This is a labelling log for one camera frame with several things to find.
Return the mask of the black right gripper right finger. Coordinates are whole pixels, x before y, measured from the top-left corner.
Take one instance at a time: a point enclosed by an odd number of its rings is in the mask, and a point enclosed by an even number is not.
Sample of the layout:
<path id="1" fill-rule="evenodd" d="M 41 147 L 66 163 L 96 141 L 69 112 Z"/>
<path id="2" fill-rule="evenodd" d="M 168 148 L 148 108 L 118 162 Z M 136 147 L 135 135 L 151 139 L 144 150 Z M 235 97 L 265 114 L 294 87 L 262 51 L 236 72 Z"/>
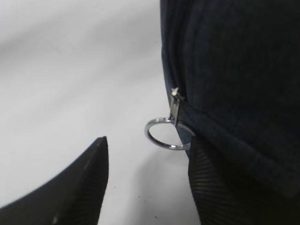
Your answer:
<path id="1" fill-rule="evenodd" d="M 300 196 L 285 197 L 193 137 L 188 177 L 202 225 L 298 225 Z"/>

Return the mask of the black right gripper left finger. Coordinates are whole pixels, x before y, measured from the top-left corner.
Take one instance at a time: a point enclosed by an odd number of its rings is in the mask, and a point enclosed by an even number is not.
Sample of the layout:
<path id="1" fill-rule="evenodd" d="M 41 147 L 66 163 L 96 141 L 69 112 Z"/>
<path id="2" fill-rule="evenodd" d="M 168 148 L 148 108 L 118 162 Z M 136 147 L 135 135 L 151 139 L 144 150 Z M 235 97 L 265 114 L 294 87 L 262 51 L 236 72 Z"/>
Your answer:
<path id="1" fill-rule="evenodd" d="M 0 209 L 2 225 L 96 225 L 109 175 L 107 138 L 97 138 L 64 171 Z"/>

